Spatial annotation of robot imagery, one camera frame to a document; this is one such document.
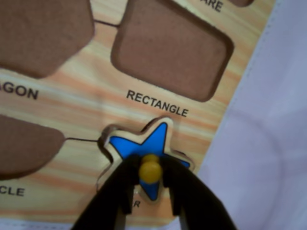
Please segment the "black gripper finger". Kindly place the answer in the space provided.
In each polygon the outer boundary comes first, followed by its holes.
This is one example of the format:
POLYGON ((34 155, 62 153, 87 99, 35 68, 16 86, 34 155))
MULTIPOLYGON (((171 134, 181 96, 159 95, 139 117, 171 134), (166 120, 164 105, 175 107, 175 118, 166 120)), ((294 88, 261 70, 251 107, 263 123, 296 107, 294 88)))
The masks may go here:
POLYGON ((180 161, 162 158, 163 184, 169 189, 173 215, 182 230, 235 230, 223 203, 180 161))
POLYGON ((122 161, 74 223, 73 230, 123 230, 132 213, 133 192, 139 184, 141 158, 122 161))

